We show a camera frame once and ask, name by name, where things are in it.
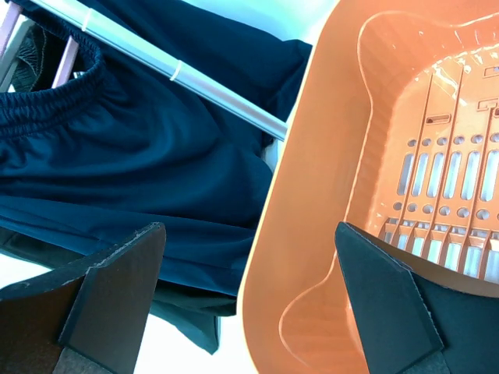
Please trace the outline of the orange plastic laundry basket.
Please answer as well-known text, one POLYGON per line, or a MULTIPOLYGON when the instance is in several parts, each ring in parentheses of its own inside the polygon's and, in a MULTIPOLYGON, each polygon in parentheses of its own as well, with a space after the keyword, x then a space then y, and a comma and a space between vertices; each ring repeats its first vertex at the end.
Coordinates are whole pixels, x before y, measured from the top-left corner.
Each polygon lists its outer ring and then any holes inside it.
POLYGON ((259 373, 372 373, 341 222, 498 286, 497 2, 332 9, 239 292, 259 373))

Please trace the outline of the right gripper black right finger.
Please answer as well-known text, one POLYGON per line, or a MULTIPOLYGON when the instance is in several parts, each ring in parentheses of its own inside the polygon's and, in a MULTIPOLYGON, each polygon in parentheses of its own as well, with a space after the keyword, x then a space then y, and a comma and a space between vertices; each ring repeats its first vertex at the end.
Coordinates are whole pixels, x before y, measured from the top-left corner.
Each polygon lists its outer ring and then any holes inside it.
POLYGON ((334 238, 372 373, 496 373, 498 286, 345 222, 334 238))

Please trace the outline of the navy blue shorts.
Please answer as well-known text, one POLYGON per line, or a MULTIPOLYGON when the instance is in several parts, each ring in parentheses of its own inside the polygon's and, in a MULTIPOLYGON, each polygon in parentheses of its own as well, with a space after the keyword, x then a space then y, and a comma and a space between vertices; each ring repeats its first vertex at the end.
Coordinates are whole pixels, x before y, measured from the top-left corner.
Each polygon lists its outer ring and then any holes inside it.
POLYGON ((79 50, 71 80, 1 95, 1 251, 56 268, 153 222, 166 229, 153 315, 208 353, 267 198, 273 139, 30 1, 79 50))

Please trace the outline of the black shorts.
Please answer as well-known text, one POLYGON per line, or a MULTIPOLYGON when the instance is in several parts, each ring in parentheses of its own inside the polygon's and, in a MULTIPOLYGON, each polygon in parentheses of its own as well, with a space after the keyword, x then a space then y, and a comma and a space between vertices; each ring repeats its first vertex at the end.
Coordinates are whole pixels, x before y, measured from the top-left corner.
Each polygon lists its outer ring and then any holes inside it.
POLYGON ((49 87, 46 66, 48 35, 38 26, 31 26, 16 54, 16 67, 11 84, 16 92, 35 92, 49 87))

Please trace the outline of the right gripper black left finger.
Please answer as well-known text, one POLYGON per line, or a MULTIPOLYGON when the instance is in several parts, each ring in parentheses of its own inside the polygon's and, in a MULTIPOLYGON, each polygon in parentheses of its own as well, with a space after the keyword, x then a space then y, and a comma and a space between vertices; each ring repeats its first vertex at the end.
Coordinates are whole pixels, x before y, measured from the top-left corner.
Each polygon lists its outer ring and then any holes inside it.
POLYGON ((3 373, 132 373, 165 227, 1 289, 3 373))

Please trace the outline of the metal clothes rack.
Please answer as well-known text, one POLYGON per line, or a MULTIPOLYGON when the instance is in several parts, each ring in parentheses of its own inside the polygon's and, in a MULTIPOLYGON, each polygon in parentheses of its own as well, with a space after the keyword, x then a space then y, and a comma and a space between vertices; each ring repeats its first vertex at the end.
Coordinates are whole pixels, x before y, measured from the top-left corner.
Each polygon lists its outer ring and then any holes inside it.
POLYGON ((285 122, 98 11, 78 1, 36 1, 35 4, 81 29, 85 34, 167 76, 170 81, 244 119, 275 139, 285 139, 288 129, 285 122))

